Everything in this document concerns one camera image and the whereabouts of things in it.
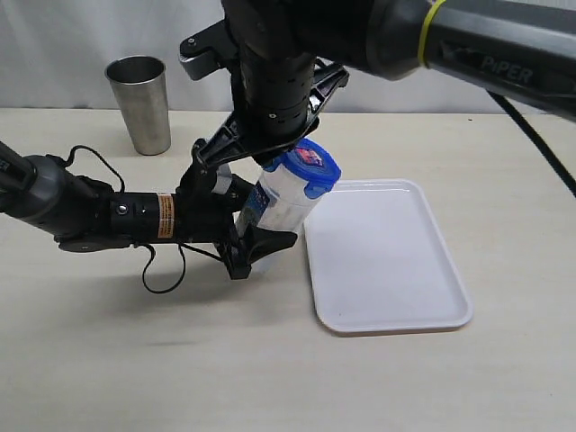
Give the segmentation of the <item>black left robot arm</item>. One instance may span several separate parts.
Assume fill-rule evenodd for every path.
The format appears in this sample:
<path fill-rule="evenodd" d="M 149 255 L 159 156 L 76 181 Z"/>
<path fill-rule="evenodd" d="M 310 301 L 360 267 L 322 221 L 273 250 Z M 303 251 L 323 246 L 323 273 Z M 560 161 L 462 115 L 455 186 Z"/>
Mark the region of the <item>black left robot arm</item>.
<path fill-rule="evenodd" d="M 106 182 L 74 175 L 66 159 L 54 155 L 23 157 L 1 147 L 1 212 L 49 233 L 62 250 L 90 253 L 109 249 L 175 244 L 196 250 L 211 244 L 233 280 L 248 278 L 252 265 L 294 246 L 292 231 L 250 225 L 239 232 L 234 214 L 254 186 L 230 176 L 224 192 L 215 192 L 218 171 L 196 152 L 173 193 L 114 190 Z"/>

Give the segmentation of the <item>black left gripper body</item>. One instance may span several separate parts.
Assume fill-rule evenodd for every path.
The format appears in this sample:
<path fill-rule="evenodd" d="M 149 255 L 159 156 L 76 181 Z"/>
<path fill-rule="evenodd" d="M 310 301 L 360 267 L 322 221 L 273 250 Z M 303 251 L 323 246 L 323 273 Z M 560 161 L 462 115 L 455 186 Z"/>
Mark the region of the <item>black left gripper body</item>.
<path fill-rule="evenodd" d="M 181 243 L 215 246 L 232 279 L 248 278 L 251 265 L 241 244 L 234 214 L 246 202 L 253 185 L 233 174 L 228 192 L 212 192 L 216 169 L 192 164 L 175 191 L 176 238 Z"/>

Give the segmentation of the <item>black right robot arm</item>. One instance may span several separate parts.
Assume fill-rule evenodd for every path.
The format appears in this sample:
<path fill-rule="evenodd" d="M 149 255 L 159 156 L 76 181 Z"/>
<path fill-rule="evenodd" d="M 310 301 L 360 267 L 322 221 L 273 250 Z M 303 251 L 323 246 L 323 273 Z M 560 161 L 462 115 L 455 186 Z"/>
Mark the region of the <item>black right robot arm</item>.
<path fill-rule="evenodd" d="M 575 116 L 575 13 L 512 1 L 226 1 L 184 40 L 199 80 L 225 68 L 234 110 L 195 160 L 265 164 L 311 133 L 355 69 L 400 80 L 419 68 Z"/>

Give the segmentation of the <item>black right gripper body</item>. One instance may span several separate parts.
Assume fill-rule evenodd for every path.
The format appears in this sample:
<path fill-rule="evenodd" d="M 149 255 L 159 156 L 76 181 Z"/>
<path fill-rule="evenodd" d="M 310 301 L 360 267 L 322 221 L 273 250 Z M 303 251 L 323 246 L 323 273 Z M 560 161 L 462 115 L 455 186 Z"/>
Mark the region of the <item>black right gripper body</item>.
<path fill-rule="evenodd" d="M 210 139 L 193 144 L 193 163 L 208 169 L 253 158 L 265 149 L 294 148 L 315 131 L 329 99 L 347 85 L 349 74 L 338 63 L 314 55 L 259 46 L 262 35 L 240 35 L 221 20 L 184 39 L 179 47 L 214 48 L 234 58 L 230 74 L 233 111 Z"/>

